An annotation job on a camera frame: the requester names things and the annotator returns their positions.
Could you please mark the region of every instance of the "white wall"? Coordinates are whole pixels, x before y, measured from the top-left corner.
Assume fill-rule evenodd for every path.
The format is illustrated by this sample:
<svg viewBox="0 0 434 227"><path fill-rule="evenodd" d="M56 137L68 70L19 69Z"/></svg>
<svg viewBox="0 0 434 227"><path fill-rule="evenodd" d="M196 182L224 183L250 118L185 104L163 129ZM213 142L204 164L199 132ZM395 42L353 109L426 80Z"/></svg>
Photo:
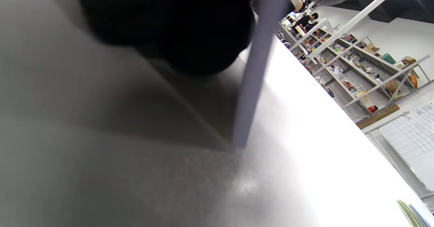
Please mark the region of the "white wall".
<svg viewBox="0 0 434 227"><path fill-rule="evenodd" d="M315 12L321 18L327 18L333 27L340 24L341 28L358 14L358 11L327 6L319 7ZM434 24L400 18L393 20L391 23L383 23L366 17L350 32L359 38L369 35L369 39L372 40L374 45L380 48L380 54L390 54L397 61L405 56L411 56L418 60L426 55L432 55L421 66L429 79L434 79L434 65L432 65L434 62L434 48L432 48L434 46ZM426 84L428 80L422 77L422 72L420 70L416 71L420 76L419 85ZM375 128L379 124L399 116L404 111L413 110L433 99L434 84L428 85L408 99L399 102L399 111L367 127L364 131Z"/></svg>

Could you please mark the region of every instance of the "shelving unit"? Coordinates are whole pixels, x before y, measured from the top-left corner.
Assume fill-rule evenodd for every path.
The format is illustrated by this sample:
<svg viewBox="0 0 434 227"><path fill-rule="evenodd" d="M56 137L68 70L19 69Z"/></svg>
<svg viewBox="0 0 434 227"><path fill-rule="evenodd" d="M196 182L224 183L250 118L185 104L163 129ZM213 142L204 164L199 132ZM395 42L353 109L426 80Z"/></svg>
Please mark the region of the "shelving unit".
<svg viewBox="0 0 434 227"><path fill-rule="evenodd" d="M321 33L320 37L313 34L318 29ZM415 91L432 82L420 67L420 63L430 56L423 57L418 62L401 69L396 65L402 62L391 64L363 49L366 46L364 40L369 40L368 37L354 43L338 38L318 56L313 59L308 58L308 54L314 48L323 45L322 40L324 38L330 38L332 35L332 32L321 28L313 28L301 41L297 40L290 50L293 51L293 54L302 52L305 59L300 62L305 65L325 89L332 91L335 101L354 122L359 122L395 104L397 101L408 98ZM335 68L340 68L340 75L336 74L336 71L332 71L332 65ZM427 84L420 85L418 88L415 88L408 78L411 71L416 67L421 69L428 80ZM386 87L386 84L393 82L393 80L398 83L398 87L394 92L387 90ZM343 82L351 84L351 90Z"/></svg>

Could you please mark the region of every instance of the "black ceiling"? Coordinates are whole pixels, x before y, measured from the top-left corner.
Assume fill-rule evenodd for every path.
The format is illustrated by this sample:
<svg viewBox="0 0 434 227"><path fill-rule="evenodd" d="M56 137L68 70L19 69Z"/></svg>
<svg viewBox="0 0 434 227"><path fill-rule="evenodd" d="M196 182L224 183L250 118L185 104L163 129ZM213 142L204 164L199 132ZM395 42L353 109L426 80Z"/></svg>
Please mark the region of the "black ceiling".
<svg viewBox="0 0 434 227"><path fill-rule="evenodd" d="M372 1L374 0L348 0L334 7L361 11ZM434 23L434 0L386 0L369 17L386 23L395 18Z"/></svg>

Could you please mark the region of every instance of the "green object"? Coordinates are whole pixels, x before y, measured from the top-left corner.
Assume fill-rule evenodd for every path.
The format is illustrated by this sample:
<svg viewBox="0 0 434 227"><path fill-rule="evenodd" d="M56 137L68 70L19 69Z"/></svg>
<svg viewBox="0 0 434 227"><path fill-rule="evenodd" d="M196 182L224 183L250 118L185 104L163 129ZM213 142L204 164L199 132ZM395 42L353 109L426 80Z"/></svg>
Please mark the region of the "green object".
<svg viewBox="0 0 434 227"><path fill-rule="evenodd" d="M383 59L384 61L391 63L391 64L396 63L395 59L393 59L393 57L390 56L390 54L384 54L383 57L381 57L381 59Z"/></svg>
<svg viewBox="0 0 434 227"><path fill-rule="evenodd" d="M419 218L413 213L408 204L402 200L398 200L398 206L400 207L402 213L406 216L408 222L412 227L425 227L424 224L419 220Z"/></svg>

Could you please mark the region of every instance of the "whiteboard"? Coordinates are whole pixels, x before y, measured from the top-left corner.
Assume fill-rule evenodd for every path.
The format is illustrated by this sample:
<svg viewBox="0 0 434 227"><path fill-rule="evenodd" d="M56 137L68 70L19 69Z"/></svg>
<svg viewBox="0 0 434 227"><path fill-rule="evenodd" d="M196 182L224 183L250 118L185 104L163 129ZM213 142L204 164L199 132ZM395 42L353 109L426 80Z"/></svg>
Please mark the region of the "whiteboard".
<svg viewBox="0 0 434 227"><path fill-rule="evenodd" d="M380 133L428 190L434 189L434 101L384 125Z"/></svg>

